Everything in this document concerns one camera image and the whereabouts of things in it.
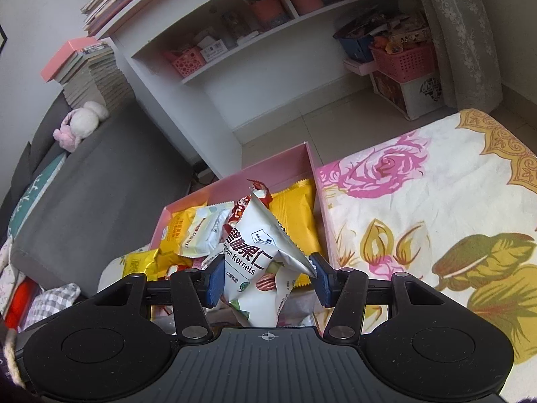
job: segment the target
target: yellow snack package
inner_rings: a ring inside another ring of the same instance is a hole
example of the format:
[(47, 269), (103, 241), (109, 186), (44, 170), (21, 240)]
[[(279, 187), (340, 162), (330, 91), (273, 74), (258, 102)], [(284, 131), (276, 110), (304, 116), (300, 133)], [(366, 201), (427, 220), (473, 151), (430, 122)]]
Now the yellow snack package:
[[(313, 217), (314, 203), (315, 183), (313, 179), (304, 179), (283, 191), (272, 194), (272, 201), (268, 207), (306, 256), (322, 251)], [(310, 283), (308, 276), (300, 274), (295, 287)]]
[(160, 241), (162, 253), (182, 254), (181, 244), (189, 231), (192, 220), (196, 215), (196, 210), (206, 205), (207, 202), (173, 214), (170, 223), (162, 231), (162, 240)]
[(168, 269), (173, 265), (178, 267), (178, 271), (182, 271), (192, 268), (193, 261), (173, 252), (161, 254), (158, 248), (148, 252), (129, 253), (125, 256), (123, 277), (132, 273), (144, 273), (148, 281), (155, 281), (166, 277)]
[(179, 256), (173, 252), (157, 255), (157, 278), (166, 277), (170, 266), (177, 266), (177, 271), (183, 271), (192, 268), (194, 261), (189, 257)]
[(158, 252), (159, 250), (156, 248), (148, 252), (129, 253), (125, 256), (123, 277), (132, 273), (144, 273), (148, 281), (157, 280), (157, 263), (155, 258)]

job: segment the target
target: floral bedsheet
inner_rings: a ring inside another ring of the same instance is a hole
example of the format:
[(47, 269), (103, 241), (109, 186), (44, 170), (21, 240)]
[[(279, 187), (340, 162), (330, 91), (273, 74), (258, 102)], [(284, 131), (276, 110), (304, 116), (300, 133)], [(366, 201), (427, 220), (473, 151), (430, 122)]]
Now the floral bedsheet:
[[(337, 257), (371, 278), (408, 271), (501, 329), (501, 395), (537, 401), (537, 157), (475, 109), (318, 170)], [(320, 327), (330, 312), (318, 314)], [(364, 331), (387, 318), (367, 306)]]

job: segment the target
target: tile floor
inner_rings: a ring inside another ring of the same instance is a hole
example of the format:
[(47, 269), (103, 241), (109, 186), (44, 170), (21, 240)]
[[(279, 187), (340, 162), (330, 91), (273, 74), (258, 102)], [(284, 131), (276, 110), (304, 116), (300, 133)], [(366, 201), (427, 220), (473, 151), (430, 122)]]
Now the tile floor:
[[(321, 164), (341, 159), (370, 146), (446, 117), (453, 110), (435, 110), (407, 121), (371, 89), (335, 101), (245, 144), (244, 167), (308, 141)], [(504, 106), (491, 114), (531, 151), (537, 153), (537, 130)]]

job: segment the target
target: picture frame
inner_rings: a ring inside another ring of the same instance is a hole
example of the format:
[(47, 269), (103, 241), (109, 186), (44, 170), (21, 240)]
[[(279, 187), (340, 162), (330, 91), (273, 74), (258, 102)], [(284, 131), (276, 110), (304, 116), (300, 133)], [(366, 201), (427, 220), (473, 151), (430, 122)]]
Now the picture frame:
[(7, 41), (7, 36), (5, 35), (5, 32), (2, 29), (2, 26), (0, 26), (0, 53), (2, 52), (2, 48), (4, 48), (6, 41)]

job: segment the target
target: plastic basket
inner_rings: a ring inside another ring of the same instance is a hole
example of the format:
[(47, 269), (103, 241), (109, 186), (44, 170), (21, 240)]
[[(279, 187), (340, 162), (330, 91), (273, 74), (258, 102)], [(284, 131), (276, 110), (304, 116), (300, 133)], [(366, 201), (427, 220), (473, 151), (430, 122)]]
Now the plastic basket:
[(379, 71), (399, 83), (410, 82), (434, 72), (433, 44), (425, 44), (402, 53), (389, 55), (384, 50), (370, 46)]
[(206, 64), (205, 59), (200, 53), (198, 47), (186, 50), (179, 58), (172, 62), (174, 68), (183, 77), (187, 77), (194, 71), (197, 71)]

